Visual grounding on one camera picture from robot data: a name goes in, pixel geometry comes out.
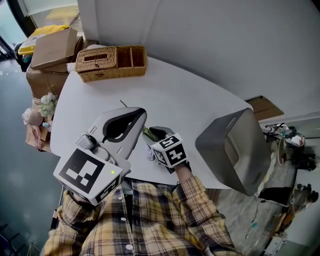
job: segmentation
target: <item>wicker lid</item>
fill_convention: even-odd
[[[75,71],[109,69],[117,65],[115,46],[79,51],[75,61]]]

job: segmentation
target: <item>white cube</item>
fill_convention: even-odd
[[[156,161],[166,167],[173,168],[187,160],[182,138],[178,133],[153,144],[151,148]]]
[[[74,144],[61,157],[53,175],[68,190],[96,206],[121,183],[124,173],[122,168]]]

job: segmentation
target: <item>person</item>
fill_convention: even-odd
[[[269,187],[261,191],[259,198],[272,200],[290,207],[293,214],[299,213],[318,200],[319,194],[311,186],[297,185],[292,187]]]
[[[43,255],[219,255],[239,256],[224,216],[201,181],[184,165],[174,168],[172,189],[131,179],[94,207],[69,191],[57,211]]]

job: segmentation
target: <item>shirt button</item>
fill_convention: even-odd
[[[128,250],[132,250],[134,247],[131,244],[127,244],[125,248],[127,248]]]

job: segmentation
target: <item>basket compartment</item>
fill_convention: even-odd
[[[130,47],[118,47],[117,49],[117,67],[118,68],[128,68],[131,65],[131,51]]]
[[[134,67],[145,66],[145,48],[141,46],[132,46],[132,60]]]

